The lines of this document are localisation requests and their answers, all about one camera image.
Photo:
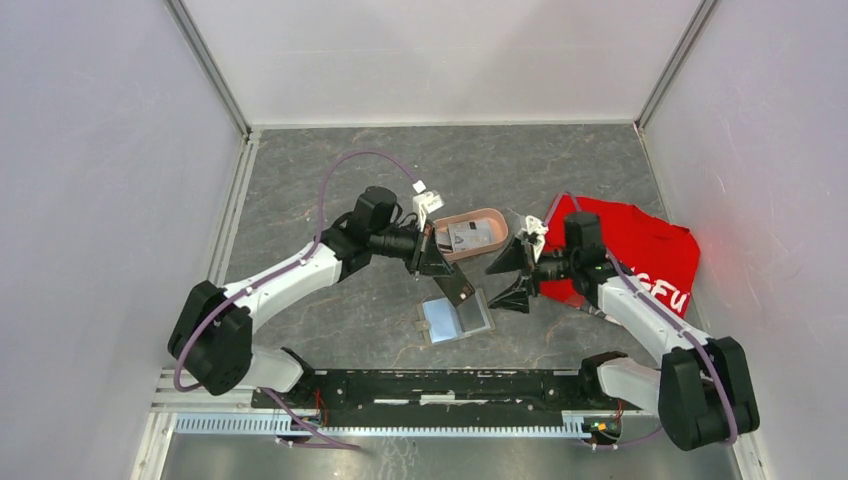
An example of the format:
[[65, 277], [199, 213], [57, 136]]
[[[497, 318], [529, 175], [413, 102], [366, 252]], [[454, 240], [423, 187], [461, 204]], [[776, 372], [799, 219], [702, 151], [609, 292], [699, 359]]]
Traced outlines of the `pink oval tray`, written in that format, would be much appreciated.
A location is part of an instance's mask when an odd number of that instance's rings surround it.
[[436, 243], [451, 262], [499, 250], [509, 236], [503, 214], [494, 208], [438, 219]]

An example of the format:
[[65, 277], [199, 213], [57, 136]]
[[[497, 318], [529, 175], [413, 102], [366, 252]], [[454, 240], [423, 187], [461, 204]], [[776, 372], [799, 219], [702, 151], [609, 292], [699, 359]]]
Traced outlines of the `grey card holder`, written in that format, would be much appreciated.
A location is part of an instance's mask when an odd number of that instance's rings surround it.
[[495, 323], [491, 313], [493, 320], [491, 330], [472, 335], [462, 334], [456, 311], [457, 307], [453, 306], [446, 297], [427, 300], [417, 306], [417, 319], [414, 322], [414, 328], [422, 335], [426, 344], [434, 345], [453, 342], [495, 329]]

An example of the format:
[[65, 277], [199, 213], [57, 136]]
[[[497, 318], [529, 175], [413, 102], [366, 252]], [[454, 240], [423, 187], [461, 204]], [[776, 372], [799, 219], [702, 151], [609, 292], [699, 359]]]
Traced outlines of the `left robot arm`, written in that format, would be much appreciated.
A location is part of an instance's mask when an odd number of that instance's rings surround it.
[[167, 343], [177, 361], [175, 388], [219, 396], [250, 385], [274, 390], [290, 407], [306, 405], [314, 394], [308, 365], [287, 349], [256, 345], [254, 335], [275, 315], [346, 280], [375, 256], [401, 261], [414, 277], [432, 278], [453, 306], [469, 300], [474, 287], [439, 249], [435, 224], [427, 218], [441, 207], [439, 195], [422, 192], [413, 205], [412, 222], [403, 223], [396, 194], [370, 186], [351, 211], [292, 257], [225, 286], [196, 284]]

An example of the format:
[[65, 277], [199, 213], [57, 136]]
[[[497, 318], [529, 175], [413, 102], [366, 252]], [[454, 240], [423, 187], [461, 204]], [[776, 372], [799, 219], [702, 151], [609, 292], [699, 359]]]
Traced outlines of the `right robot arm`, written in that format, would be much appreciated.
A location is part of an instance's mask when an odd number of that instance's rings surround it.
[[568, 281], [594, 308], [612, 317], [657, 362], [649, 368], [620, 352], [584, 360], [580, 400], [602, 408], [613, 399], [655, 416], [682, 451], [733, 444], [757, 431], [761, 416], [747, 356], [734, 338], [715, 338], [656, 300], [604, 244], [600, 217], [576, 211], [564, 220], [565, 243], [547, 251], [546, 226], [528, 216], [486, 272], [517, 272], [516, 280], [488, 303], [491, 309], [526, 313], [545, 282]]

